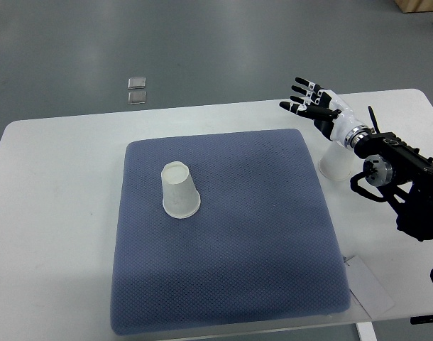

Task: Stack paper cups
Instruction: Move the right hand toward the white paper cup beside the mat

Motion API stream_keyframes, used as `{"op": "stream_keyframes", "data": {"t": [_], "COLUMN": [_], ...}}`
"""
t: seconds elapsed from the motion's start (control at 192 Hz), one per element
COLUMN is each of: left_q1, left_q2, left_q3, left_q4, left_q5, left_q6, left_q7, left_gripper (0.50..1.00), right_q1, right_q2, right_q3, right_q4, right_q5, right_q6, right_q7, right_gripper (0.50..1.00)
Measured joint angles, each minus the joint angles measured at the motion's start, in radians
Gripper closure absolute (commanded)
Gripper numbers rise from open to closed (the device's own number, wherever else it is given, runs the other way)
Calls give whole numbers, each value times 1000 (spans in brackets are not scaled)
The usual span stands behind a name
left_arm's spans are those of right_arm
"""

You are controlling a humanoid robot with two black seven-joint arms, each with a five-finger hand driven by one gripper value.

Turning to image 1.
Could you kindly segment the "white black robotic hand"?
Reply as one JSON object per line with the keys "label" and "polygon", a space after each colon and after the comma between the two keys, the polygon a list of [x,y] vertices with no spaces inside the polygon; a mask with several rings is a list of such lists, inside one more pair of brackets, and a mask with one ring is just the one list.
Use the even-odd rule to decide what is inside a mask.
{"label": "white black robotic hand", "polygon": [[365,136],[368,127],[335,92],[301,77],[291,87],[294,95],[281,101],[280,107],[299,117],[310,119],[322,135],[346,149],[353,149],[357,136]]}

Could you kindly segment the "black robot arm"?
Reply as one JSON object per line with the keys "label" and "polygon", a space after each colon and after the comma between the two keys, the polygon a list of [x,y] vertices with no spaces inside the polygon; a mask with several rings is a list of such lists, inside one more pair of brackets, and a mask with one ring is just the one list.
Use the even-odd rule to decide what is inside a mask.
{"label": "black robot arm", "polygon": [[368,113],[373,128],[351,141],[363,159],[363,170],[350,180],[351,189],[388,203],[397,214],[397,230],[420,242],[433,240],[433,158],[421,156],[393,132],[381,132],[371,107]]}

